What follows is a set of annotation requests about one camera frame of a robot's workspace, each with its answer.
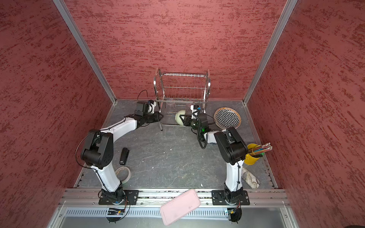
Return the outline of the steel two-tier dish rack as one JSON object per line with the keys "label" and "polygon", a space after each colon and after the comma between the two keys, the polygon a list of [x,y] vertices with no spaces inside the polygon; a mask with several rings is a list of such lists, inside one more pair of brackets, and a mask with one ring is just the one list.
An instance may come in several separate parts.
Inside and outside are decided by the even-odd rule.
{"label": "steel two-tier dish rack", "polygon": [[199,105],[206,112],[211,89],[209,70],[197,74],[163,72],[157,68],[153,86],[159,111],[164,116],[159,122],[161,131],[164,126],[178,125],[175,114],[183,109],[190,113],[191,105]]}

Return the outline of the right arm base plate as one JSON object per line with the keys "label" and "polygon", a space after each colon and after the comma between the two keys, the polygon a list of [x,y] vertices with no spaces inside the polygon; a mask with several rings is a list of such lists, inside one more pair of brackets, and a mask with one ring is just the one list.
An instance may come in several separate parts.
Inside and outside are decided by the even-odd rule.
{"label": "right arm base plate", "polygon": [[248,206],[250,205],[250,199],[248,192],[239,189],[236,192],[230,192],[229,190],[213,190],[212,191],[213,205],[231,205],[231,206]]}

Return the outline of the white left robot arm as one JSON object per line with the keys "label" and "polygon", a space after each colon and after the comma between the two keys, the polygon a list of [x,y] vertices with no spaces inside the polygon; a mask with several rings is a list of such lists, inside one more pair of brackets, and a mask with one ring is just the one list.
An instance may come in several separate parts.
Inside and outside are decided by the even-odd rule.
{"label": "white left robot arm", "polygon": [[104,191],[115,193],[121,187],[112,165],[114,142],[129,132],[162,119],[163,115],[158,111],[143,116],[127,115],[109,127],[88,133],[80,158],[95,172]]}

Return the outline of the pale green bowl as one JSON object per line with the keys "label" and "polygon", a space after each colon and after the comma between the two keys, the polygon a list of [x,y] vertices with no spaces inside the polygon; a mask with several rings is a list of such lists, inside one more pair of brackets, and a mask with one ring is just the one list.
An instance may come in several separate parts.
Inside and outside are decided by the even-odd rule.
{"label": "pale green bowl", "polygon": [[184,126],[185,110],[180,110],[175,115],[175,121],[178,125]]}

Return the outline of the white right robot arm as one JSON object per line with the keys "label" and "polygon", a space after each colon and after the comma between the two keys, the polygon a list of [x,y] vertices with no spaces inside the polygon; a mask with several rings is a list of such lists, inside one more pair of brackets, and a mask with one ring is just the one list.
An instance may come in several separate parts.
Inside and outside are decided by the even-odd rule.
{"label": "white right robot arm", "polygon": [[232,201],[243,196],[241,176],[248,147],[235,127],[213,131],[208,123],[208,117],[209,115],[196,110],[191,114],[176,114],[175,120],[180,125],[191,127],[201,149],[205,149],[208,144],[218,146],[227,168],[224,183],[225,198]]}

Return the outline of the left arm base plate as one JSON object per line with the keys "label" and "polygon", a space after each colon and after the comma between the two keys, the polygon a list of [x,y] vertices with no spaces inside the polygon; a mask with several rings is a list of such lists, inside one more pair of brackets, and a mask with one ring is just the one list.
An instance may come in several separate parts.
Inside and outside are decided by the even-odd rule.
{"label": "left arm base plate", "polygon": [[116,192],[106,192],[101,190],[99,195],[99,205],[136,205],[139,190],[121,190]]}

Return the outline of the white patterned plate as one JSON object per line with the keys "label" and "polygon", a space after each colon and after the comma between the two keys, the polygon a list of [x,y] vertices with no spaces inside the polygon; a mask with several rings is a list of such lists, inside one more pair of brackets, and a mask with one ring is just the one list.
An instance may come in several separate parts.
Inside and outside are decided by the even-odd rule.
{"label": "white patterned plate", "polygon": [[223,130],[229,127],[237,129],[242,122],[240,114],[229,107],[221,107],[217,109],[213,117],[216,125]]}

